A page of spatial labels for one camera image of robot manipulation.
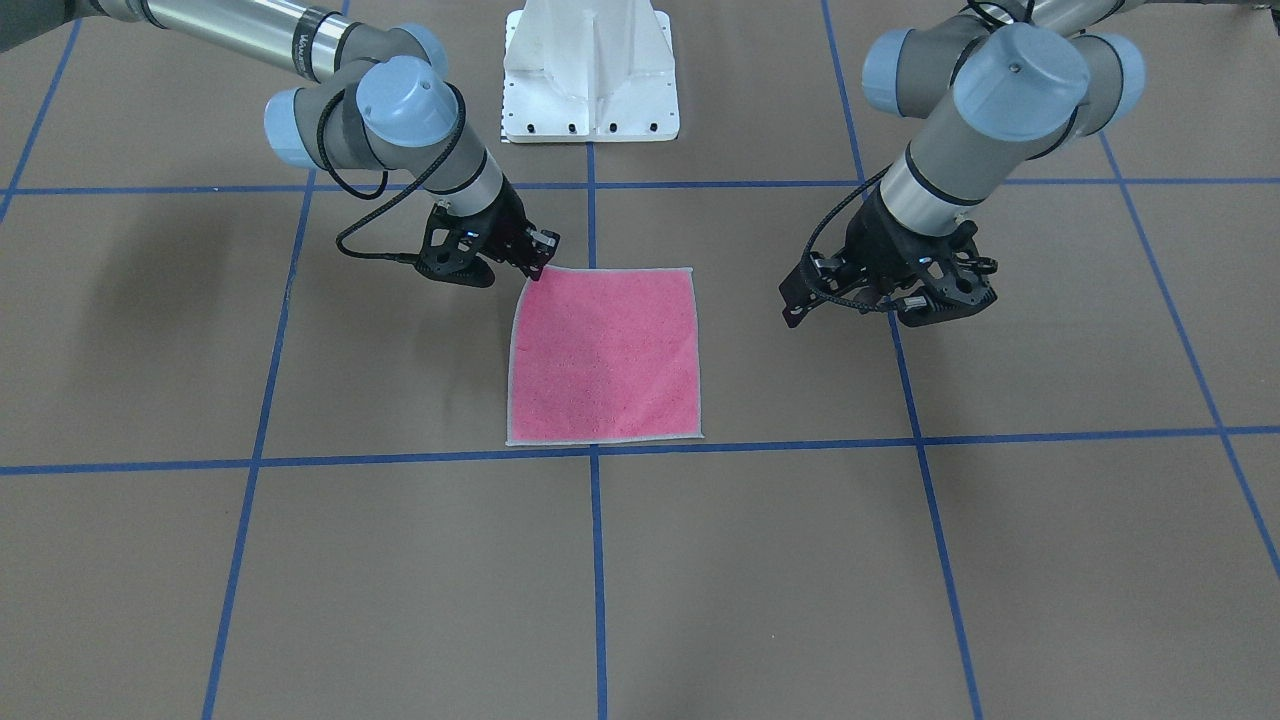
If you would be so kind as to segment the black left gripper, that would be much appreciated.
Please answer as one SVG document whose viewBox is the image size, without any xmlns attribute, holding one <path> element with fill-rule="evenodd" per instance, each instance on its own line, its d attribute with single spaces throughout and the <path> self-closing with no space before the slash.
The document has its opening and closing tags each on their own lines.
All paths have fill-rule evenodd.
<svg viewBox="0 0 1280 720">
<path fill-rule="evenodd" d="M 919 260 L 950 259 L 960 245 L 960 225 L 955 223 L 942 236 L 920 234 L 902 225 L 878 190 L 864 199 L 845 234 L 846 259 L 861 269 L 868 284 L 878 291 L 933 283 L 927 265 Z M 850 279 L 849 263 L 840 255 L 806 255 L 780 283 L 781 315 L 787 328 L 797 328 L 810 310 L 828 302 L 826 296 L 846 295 Z"/>
</svg>

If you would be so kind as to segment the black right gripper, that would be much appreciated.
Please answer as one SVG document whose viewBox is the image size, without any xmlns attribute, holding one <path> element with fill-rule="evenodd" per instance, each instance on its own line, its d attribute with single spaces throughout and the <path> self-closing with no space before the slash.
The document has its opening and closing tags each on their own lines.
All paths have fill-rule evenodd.
<svg viewBox="0 0 1280 720">
<path fill-rule="evenodd" d="M 524 201 L 515 190 L 502 190 L 488 208 L 462 218 L 454 229 L 460 250 L 517 266 L 530 281 L 540 279 L 561 242 L 556 232 L 530 231 Z"/>
</svg>

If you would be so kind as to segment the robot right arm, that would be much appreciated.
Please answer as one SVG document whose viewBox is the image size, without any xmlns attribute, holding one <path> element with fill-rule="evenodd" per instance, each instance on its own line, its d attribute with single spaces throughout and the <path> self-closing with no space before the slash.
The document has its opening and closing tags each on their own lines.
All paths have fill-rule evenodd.
<svg viewBox="0 0 1280 720">
<path fill-rule="evenodd" d="M 444 46 L 428 28 L 384 29 L 302 1 L 5 1 L 3 49 L 95 17 L 174 31 L 303 78 L 305 87 L 268 101 L 264 133 L 285 164 L 376 204 L 337 234 L 343 255 L 479 288 L 494 283 L 494 264 L 536 281 L 554 258 L 558 234 L 529 220 L 447 79 Z M 431 200 L 419 251 L 348 246 L 415 192 Z"/>
</svg>

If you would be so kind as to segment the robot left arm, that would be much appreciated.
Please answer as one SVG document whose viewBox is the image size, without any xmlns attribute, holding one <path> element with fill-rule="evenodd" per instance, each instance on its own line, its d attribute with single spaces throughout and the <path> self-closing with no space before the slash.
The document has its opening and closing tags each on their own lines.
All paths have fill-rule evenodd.
<svg viewBox="0 0 1280 720">
<path fill-rule="evenodd" d="M 922 120 L 899 156 L 842 200 L 858 205 L 841 250 L 806 243 L 780 283 L 799 325 L 822 304 L 908 327 L 978 314 L 997 300 L 972 213 L 1024 161 L 1125 117 L 1146 90 L 1140 50 L 1096 26 L 1137 1 L 969 1 L 925 29 L 870 46 L 861 90 L 876 109 Z"/>
</svg>

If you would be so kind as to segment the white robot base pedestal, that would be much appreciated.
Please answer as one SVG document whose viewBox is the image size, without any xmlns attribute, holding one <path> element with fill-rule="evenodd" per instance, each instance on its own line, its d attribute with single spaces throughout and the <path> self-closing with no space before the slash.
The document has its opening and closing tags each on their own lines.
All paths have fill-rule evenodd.
<svg viewBox="0 0 1280 720">
<path fill-rule="evenodd" d="M 640 143 L 678 137 L 672 23 L 649 1 L 527 1 L 504 22 L 500 137 Z"/>
</svg>

